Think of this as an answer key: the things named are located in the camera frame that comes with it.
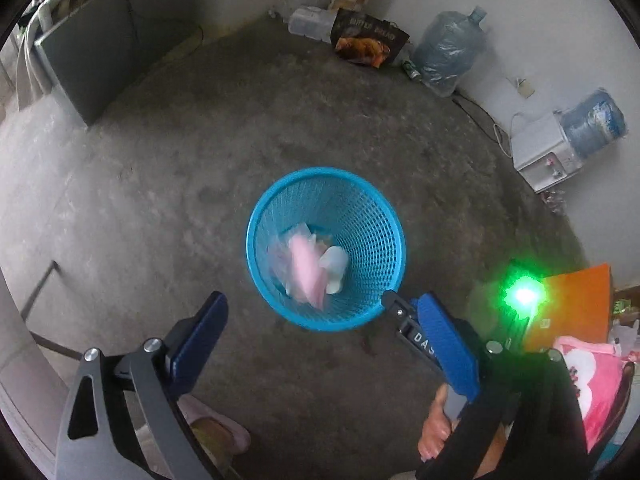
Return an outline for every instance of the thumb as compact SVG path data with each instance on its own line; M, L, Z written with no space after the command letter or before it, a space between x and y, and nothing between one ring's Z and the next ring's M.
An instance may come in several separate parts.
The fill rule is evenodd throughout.
M440 407L444 406L444 403L447 402L448 395L449 385L447 383L442 383L436 391L436 398L433 399L433 403L439 405Z

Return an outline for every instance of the black metal rod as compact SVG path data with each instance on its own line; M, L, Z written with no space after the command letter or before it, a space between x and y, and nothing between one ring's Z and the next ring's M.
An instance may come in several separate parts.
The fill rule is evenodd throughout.
M20 316L22 317L22 320L24 322L27 322L27 318L29 317L29 314L31 313L31 309L33 308L33 305L36 303L36 300L38 299L38 296L40 295L40 292L42 291L42 287L44 286L45 283L47 283L47 280L49 279L50 274L54 270L59 272L60 271L60 266L58 265L58 263L55 260L52 260L51 263L49 264L49 267L47 267L47 270L45 271L44 275L40 278L40 281L38 282L36 287L33 289L33 292L27 298L27 301L24 304L24 307L20 311Z
M43 346L44 348L51 350L57 354L70 357L79 361L82 359L82 354L80 352L76 352L71 348L67 348L66 346L59 345L58 343L54 343L52 340L47 339L46 337L42 337L40 334L36 334L31 332L31 336L37 345Z

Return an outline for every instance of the human hand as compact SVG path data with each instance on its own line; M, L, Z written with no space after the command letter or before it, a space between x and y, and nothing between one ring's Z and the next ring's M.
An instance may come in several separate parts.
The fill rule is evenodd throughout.
M429 408L427 420L422 425L422 436L418 442L418 452L423 461L436 458L451 434L451 423L444 414L447 400L447 383L441 384Z

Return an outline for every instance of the blue rubber pad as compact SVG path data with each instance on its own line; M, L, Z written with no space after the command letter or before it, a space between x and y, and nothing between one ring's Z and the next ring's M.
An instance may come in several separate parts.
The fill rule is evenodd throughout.
M466 396L469 401L475 399L480 392L478 360L431 294L423 294L415 305L418 323L442 366L447 382L457 394Z

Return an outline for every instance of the green light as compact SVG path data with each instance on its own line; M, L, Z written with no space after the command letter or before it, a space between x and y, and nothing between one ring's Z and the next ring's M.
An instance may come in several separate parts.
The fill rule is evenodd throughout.
M538 306L546 300L545 287L529 276L518 278L505 292L504 303L515 310L520 319L534 317Z

